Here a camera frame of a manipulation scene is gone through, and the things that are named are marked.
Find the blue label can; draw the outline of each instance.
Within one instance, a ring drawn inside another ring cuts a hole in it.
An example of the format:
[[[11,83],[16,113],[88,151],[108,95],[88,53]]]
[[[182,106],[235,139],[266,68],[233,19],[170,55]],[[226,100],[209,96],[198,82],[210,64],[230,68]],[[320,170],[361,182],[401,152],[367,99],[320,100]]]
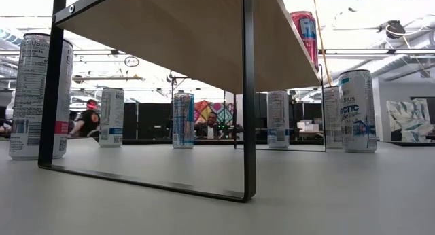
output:
[[[121,147],[124,127],[124,91],[104,88],[101,95],[100,147]]]
[[[177,93],[173,99],[172,146],[174,149],[192,149],[194,141],[194,96]]]
[[[377,142],[370,71],[341,73],[339,93],[343,149],[346,152],[374,153]]]

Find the ceiling light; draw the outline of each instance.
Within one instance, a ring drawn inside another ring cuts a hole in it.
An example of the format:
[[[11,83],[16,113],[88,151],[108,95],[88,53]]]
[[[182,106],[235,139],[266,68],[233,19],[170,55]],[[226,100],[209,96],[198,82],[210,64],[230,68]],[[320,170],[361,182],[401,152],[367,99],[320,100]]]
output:
[[[20,51],[7,51],[7,50],[3,50],[3,51],[0,51],[0,55],[4,55],[4,56],[17,56],[17,55],[20,55]]]
[[[435,54],[435,50],[431,50],[431,49],[405,49],[405,50],[396,50],[396,54]]]
[[[289,90],[315,90],[314,88],[292,88]]]
[[[327,49],[326,54],[386,54],[387,49]]]
[[[110,55],[112,54],[111,50],[75,50],[75,55],[90,55],[90,54],[98,54],[98,55]]]

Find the white can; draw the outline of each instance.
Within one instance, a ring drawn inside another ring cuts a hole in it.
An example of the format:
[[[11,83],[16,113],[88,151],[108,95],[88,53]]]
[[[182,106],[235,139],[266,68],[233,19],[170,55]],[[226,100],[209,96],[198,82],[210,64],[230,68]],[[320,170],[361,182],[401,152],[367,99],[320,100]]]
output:
[[[101,96],[100,147],[121,147],[124,127],[124,91],[104,88]]]
[[[195,129],[195,97],[177,93],[173,99],[172,146],[174,149],[193,149]]]
[[[340,92],[338,86],[324,88],[326,149],[341,149]]]
[[[288,94],[274,91],[267,94],[267,143],[269,147],[287,148],[290,144]]]
[[[49,47],[50,36],[41,33],[27,33],[21,42],[9,148],[14,160],[38,159]],[[73,46],[64,40],[53,158],[61,158],[67,151],[73,57]]]
[[[377,142],[370,71],[341,73],[339,83],[343,149],[346,152],[374,153]]]

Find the colorful artwork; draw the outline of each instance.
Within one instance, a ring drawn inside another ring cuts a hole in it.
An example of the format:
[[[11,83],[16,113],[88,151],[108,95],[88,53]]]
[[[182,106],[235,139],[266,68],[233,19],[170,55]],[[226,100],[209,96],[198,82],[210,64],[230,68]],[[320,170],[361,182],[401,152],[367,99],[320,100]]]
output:
[[[212,103],[206,100],[195,103],[195,123],[206,122],[209,113],[217,114],[217,120],[225,124],[232,124],[234,105],[232,103]]]
[[[391,131],[402,129],[402,141],[428,142],[426,134],[433,131],[430,124],[428,102],[414,99],[411,102],[387,101]]]

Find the man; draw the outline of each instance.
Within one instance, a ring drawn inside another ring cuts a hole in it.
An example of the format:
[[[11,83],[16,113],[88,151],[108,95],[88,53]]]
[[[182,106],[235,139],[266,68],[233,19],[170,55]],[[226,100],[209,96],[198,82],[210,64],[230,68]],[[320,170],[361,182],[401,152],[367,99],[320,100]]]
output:
[[[217,139],[219,138],[218,125],[218,115],[215,112],[210,112],[207,122],[195,124],[196,135],[198,137],[207,137],[208,139]]]
[[[94,99],[90,99],[86,102],[86,111],[81,114],[77,124],[69,133],[70,136],[74,136],[78,133],[79,137],[87,137],[89,132],[97,129],[100,124],[100,117],[94,111],[97,107],[98,103]]]

